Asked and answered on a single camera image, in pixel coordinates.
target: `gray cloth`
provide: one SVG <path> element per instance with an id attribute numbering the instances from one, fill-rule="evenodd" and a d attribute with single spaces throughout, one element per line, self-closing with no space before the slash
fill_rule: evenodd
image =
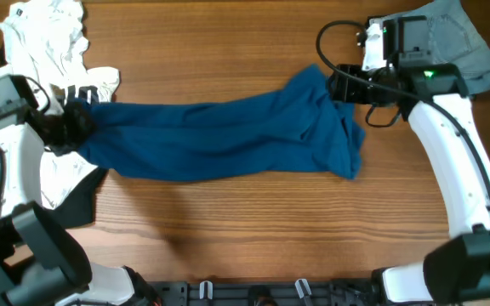
<path id="1" fill-rule="evenodd" d="M 453 63 L 463 75 L 470 94 L 490 89 L 490 49 L 459 0 L 435 0 L 411 12 L 392 14 L 370 22 L 424 15 L 430 28 L 435 64 Z"/>

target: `robotic hand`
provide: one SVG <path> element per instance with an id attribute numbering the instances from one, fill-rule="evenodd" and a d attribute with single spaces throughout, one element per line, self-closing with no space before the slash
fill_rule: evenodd
<path id="1" fill-rule="evenodd" d="M 337 25 L 362 30 L 362 66 L 336 66 L 322 53 L 322 34 Z M 321 29 L 316 41 L 321 59 L 334 71 L 328 79 L 332 98 L 370 104 L 370 115 L 375 107 L 397 106 L 393 122 L 403 116 L 419 136 L 446 203 L 452 240 L 422 262 L 375 270 L 367 280 L 371 304 L 490 298 L 490 162 L 459 70 L 451 64 L 433 65 L 428 41 L 424 17 L 374 23 L 367 30 L 353 21 L 334 21 Z M 95 125 L 74 104 L 66 106 L 63 116 L 45 116 L 37 107 L 23 77 L 0 79 L 0 305 L 188 303 L 181 284 L 175 299 L 179 302 L 163 301 L 130 268 L 90 263 L 78 243 L 39 206 L 44 147 L 64 154 L 81 144 Z M 6 264 L 5 258 L 22 244 L 33 256 Z M 296 288 L 303 303 L 312 305 L 307 282 L 300 280 Z M 199 298 L 211 304 L 214 289 L 218 290 L 212 283 L 200 286 Z M 334 295 L 330 298 L 334 305 Z"/>

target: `blue pants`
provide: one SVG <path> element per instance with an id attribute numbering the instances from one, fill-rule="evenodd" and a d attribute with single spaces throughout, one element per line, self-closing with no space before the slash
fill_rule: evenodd
<path id="1" fill-rule="evenodd" d="M 334 103 L 325 80 L 312 65 L 282 90 L 230 103 L 84 103 L 97 131 L 78 153 L 131 178 L 188 182 L 271 170 L 353 179 L 364 132 L 354 105 Z"/>

